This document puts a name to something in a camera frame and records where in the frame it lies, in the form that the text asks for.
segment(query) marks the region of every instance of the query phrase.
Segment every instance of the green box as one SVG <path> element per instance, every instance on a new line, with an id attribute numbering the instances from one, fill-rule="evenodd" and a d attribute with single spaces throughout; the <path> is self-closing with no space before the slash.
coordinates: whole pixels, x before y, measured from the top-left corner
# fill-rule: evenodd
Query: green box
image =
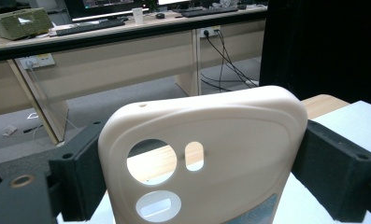
<path id="1" fill-rule="evenodd" d="M 29 8 L 0 14 L 0 37 L 16 40 L 46 33 L 53 27 L 45 8 Z"/>

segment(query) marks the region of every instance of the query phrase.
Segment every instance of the white cup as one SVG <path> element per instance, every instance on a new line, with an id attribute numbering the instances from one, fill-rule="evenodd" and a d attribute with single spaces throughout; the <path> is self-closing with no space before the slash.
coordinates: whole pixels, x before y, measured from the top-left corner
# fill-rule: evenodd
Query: white cup
<path id="1" fill-rule="evenodd" d="M 142 7 L 133 8 L 133 16 L 135 17 L 136 24 L 142 24 L 143 17 L 142 17 Z"/>

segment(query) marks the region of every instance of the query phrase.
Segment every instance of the desk leg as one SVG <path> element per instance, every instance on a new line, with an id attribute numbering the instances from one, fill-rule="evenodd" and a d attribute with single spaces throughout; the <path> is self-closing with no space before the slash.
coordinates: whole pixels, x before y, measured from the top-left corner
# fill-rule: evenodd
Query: desk leg
<path id="1" fill-rule="evenodd" d="M 36 110 L 53 144 L 64 141 L 68 105 L 66 101 L 50 102 L 39 83 L 21 67 L 18 59 L 8 60 L 22 89 Z"/>
<path id="2" fill-rule="evenodd" d="M 199 58 L 200 58 L 200 42 L 197 40 L 199 36 L 196 30 L 192 33 L 192 48 L 193 48 L 193 69 L 187 74 L 175 76 L 176 83 L 189 96 L 201 95 L 201 84 L 199 78 Z"/>

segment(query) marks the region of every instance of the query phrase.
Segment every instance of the wall socket panel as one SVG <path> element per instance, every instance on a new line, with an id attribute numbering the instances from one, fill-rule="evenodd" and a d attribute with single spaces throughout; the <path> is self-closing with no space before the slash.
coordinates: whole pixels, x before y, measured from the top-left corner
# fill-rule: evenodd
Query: wall socket panel
<path id="1" fill-rule="evenodd" d="M 221 29 L 221 27 L 219 25 L 218 26 L 210 26 L 210 27 L 206 27 L 206 28 L 201 28 L 200 29 L 200 37 L 201 38 L 206 37 L 205 31 L 208 31 L 208 36 L 218 35 L 218 33 L 216 31 L 220 30 L 220 29 Z"/>
<path id="2" fill-rule="evenodd" d="M 29 69 L 27 62 L 31 62 L 33 64 L 33 68 L 56 64 L 56 62 L 53 60 L 53 56 L 51 56 L 50 53 L 20 58 L 22 68 Z"/>

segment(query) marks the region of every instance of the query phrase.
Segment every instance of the computer monitor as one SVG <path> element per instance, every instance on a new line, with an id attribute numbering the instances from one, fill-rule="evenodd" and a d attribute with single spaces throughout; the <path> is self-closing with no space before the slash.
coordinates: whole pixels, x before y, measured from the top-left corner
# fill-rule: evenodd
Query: computer monitor
<path id="1" fill-rule="evenodd" d="M 132 14 L 132 8 L 143 7 L 143 0 L 64 0 L 72 22 L 115 19 Z"/>

